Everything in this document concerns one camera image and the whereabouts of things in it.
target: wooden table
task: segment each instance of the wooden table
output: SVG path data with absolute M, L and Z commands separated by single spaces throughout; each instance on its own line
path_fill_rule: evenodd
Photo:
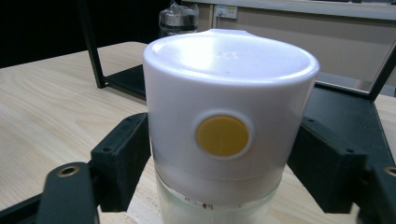
M 146 45 L 99 49 L 105 75 L 142 63 Z M 393 154 L 396 100 L 376 105 Z M 110 88 L 97 89 L 87 51 L 0 70 L 0 210 L 40 193 L 52 169 L 89 161 L 91 150 L 124 118 L 147 111 L 145 102 Z M 286 168 L 268 223 L 355 223 L 326 215 Z M 102 223 L 161 223 L 150 159 L 127 213 L 102 214 Z

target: dark background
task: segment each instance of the dark background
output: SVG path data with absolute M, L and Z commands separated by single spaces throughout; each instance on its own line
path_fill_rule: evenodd
M 0 68 L 87 49 L 77 0 L 1 0 Z M 98 47 L 159 36 L 170 0 L 88 0 Z

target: yellow circle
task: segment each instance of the yellow circle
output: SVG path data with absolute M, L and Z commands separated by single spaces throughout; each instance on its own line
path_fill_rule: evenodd
M 229 157 L 241 152 L 248 144 L 248 128 L 240 119 L 219 115 L 204 120 L 197 129 L 196 138 L 207 152 Z

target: plastic cup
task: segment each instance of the plastic cup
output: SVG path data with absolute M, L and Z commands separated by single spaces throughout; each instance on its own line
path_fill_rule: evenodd
M 244 31 L 175 35 L 144 51 L 164 223 L 262 223 L 319 70 Z

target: black metal stand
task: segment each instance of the black metal stand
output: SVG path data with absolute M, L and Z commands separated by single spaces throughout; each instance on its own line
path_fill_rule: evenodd
M 124 119 L 91 152 L 88 163 L 51 171 L 43 193 L 0 212 L 2 224 L 99 223 L 104 212 L 128 209 L 150 157 L 147 114 Z
M 76 0 L 81 27 L 85 37 L 88 52 L 91 58 L 96 86 L 100 89 L 111 87 L 118 91 L 126 92 L 134 97 L 146 100 L 145 79 L 143 76 L 143 65 L 118 72 L 110 76 L 104 76 L 100 57 L 96 46 L 95 35 L 92 29 L 87 0 Z

